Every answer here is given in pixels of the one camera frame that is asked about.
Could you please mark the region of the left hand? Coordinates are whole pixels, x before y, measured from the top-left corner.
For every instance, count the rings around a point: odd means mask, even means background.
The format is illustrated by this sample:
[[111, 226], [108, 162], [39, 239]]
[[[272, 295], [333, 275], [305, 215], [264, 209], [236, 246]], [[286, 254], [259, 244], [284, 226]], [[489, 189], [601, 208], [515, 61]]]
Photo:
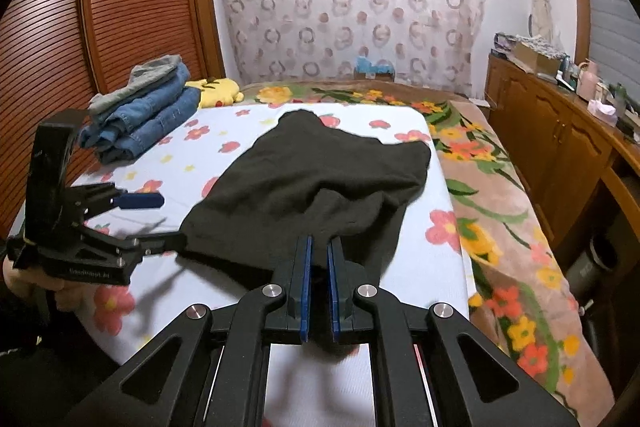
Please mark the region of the left hand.
[[52, 291], [56, 309], [74, 311], [82, 303], [86, 285], [50, 277], [41, 268], [16, 269], [8, 258], [2, 263], [2, 277], [6, 288], [15, 296], [27, 299], [36, 288]]

